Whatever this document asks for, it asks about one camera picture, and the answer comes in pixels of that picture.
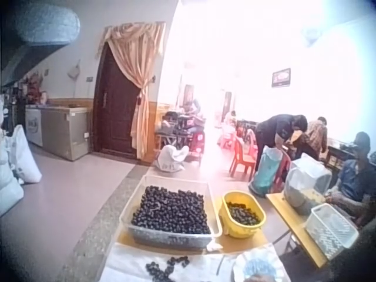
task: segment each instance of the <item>small plate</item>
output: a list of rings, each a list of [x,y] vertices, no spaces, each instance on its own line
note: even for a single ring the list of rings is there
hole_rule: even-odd
[[[244,282],[245,279],[255,274],[274,277],[276,282],[282,282],[284,278],[283,264],[273,246],[240,254],[236,258],[233,271],[235,282]]]

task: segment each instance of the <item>plastic container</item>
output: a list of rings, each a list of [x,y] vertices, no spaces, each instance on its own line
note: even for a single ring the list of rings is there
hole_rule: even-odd
[[[305,229],[329,260],[350,248],[359,236],[354,225],[329,204],[312,209]]]
[[[252,212],[259,217],[260,223],[253,226],[247,226],[236,222],[230,215],[229,208],[227,207],[228,202],[245,204],[248,209],[251,209]],[[222,197],[220,217],[222,218],[225,234],[240,239],[251,237],[266,221],[265,212],[256,198],[251,194],[242,191],[231,191]]]
[[[284,195],[298,214],[308,216],[311,209],[325,202],[323,194],[329,187],[331,172],[323,164],[303,154],[291,162]]]
[[[191,191],[204,196],[204,209],[207,215],[207,224],[211,234],[183,234],[151,230],[131,224],[133,213],[139,208],[141,197],[148,186],[164,187],[172,192]],[[144,175],[136,190],[127,202],[120,222],[124,230],[129,232],[139,244],[153,247],[165,247],[178,250],[203,250],[212,239],[222,235],[222,226],[215,208],[212,192],[208,183],[189,180],[172,179],[167,177]]]

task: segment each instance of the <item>floor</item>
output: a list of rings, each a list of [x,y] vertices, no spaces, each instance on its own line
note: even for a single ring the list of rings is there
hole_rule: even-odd
[[[27,270],[30,281],[53,281],[134,165],[94,155],[69,162],[37,147],[32,151],[43,178],[25,185],[23,200],[1,218],[2,251]]]
[[[72,163],[33,148],[43,179],[24,186],[24,199],[1,218],[2,251],[24,269],[28,281],[97,281],[119,215],[145,173],[208,181],[214,196],[248,191],[249,175],[239,167],[229,176],[233,153],[216,146],[216,139],[207,137],[201,166],[187,162],[173,174],[95,155]],[[267,213],[263,231],[273,241],[287,226],[267,200],[259,202]],[[287,239],[276,245],[279,254]]]

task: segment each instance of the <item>wall picture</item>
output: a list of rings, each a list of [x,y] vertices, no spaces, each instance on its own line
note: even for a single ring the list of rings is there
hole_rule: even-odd
[[[273,73],[271,87],[289,86],[291,81],[291,68]]]

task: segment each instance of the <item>curtain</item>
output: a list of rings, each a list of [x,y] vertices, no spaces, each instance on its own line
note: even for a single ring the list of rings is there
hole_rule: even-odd
[[[132,120],[132,146],[137,150],[137,158],[142,159],[147,151],[149,99],[147,87],[153,75],[153,65],[157,54],[162,54],[163,36],[166,24],[126,23],[108,26],[102,36],[97,58],[108,42],[116,63],[123,74],[141,89],[141,103],[136,105]]]

